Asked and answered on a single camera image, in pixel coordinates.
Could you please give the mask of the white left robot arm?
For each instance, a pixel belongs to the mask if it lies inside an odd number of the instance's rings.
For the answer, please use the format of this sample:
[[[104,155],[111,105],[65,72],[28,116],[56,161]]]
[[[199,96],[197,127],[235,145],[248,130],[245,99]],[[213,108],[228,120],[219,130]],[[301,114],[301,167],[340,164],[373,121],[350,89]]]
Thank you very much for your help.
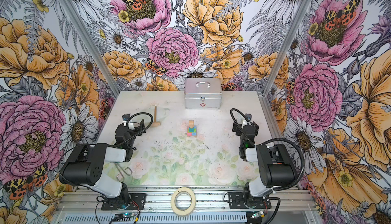
[[[59,172],[63,184],[82,186],[103,196],[103,202],[112,209],[125,210],[131,205],[131,196],[125,183],[114,180],[103,172],[105,163],[130,162],[136,137],[146,133],[155,119],[150,113],[124,115],[115,131],[115,143],[82,144],[69,150],[70,155]]]

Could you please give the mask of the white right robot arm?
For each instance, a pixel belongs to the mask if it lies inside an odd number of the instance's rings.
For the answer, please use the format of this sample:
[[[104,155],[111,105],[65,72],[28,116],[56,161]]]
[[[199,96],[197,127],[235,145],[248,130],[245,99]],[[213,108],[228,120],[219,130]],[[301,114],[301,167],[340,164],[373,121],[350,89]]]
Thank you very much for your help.
[[[230,209],[271,208],[270,195],[296,185],[302,174],[296,171],[284,144],[293,145],[285,138],[269,139],[255,143],[259,125],[252,121],[252,115],[243,114],[238,109],[230,110],[233,119],[232,131],[240,138],[239,157],[245,162],[258,164],[259,177],[247,182],[242,192],[229,192]]]

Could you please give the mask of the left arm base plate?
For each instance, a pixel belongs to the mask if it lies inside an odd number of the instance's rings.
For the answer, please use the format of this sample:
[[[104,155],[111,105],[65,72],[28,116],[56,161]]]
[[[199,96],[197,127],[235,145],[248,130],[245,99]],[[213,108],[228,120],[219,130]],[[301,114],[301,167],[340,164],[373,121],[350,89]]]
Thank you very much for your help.
[[[109,198],[102,204],[103,211],[143,210],[146,202],[145,193],[130,193],[129,200],[123,200],[120,196]]]

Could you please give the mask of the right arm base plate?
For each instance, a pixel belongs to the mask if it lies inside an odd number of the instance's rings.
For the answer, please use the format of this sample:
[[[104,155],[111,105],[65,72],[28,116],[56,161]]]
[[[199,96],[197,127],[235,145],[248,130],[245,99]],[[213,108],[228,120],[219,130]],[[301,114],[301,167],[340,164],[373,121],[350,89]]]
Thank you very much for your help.
[[[270,209],[271,202],[262,197],[250,196],[245,198],[242,192],[227,192],[230,209]]]

